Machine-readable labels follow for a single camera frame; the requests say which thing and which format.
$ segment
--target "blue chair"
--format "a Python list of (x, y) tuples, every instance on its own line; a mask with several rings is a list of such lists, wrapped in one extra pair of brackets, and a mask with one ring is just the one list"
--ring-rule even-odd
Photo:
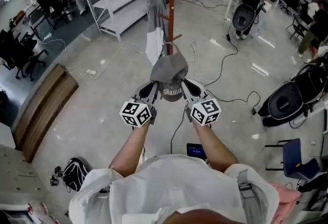
[(265, 145), (264, 147), (282, 148), (283, 168), (266, 168), (265, 170), (284, 171), (286, 177), (301, 180), (310, 180), (314, 178), (317, 173), (320, 172), (318, 161), (315, 158), (312, 158), (306, 164), (302, 164), (301, 141), (299, 138), (281, 140), (278, 141), (278, 144), (282, 142), (286, 143), (284, 145)]

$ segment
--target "backpack strap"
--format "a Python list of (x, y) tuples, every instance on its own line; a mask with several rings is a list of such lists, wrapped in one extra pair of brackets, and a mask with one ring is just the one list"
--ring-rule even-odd
[(247, 178), (247, 169), (240, 171), (237, 177), (242, 207), (245, 212), (247, 223), (262, 224), (263, 213), (260, 201), (252, 189)]

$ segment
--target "forearm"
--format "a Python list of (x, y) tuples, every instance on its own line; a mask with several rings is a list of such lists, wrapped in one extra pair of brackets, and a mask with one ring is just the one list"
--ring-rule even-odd
[(141, 128), (134, 128), (124, 146), (110, 163), (109, 168), (114, 169), (123, 177), (135, 173), (142, 147), (145, 144), (149, 124), (150, 120)]
[(217, 138), (210, 127), (202, 127), (194, 120), (193, 125), (213, 169), (224, 172), (232, 164), (238, 163), (235, 155)]

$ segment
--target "pink cloth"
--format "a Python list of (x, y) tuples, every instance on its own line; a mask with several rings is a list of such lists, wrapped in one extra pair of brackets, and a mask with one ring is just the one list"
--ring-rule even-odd
[(271, 185), (279, 193), (279, 206), (271, 224), (280, 224), (285, 218), (288, 217), (289, 213), (292, 211), (296, 201), (301, 195), (301, 192), (297, 190), (291, 190), (274, 183), (271, 183)]

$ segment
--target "wooden pole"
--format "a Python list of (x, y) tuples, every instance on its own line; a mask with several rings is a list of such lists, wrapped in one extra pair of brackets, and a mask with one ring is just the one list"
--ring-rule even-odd
[[(173, 26), (174, 26), (174, 0), (169, 2), (169, 41), (173, 42)], [(173, 54), (173, 46), (169, 46), (169, 54)]]

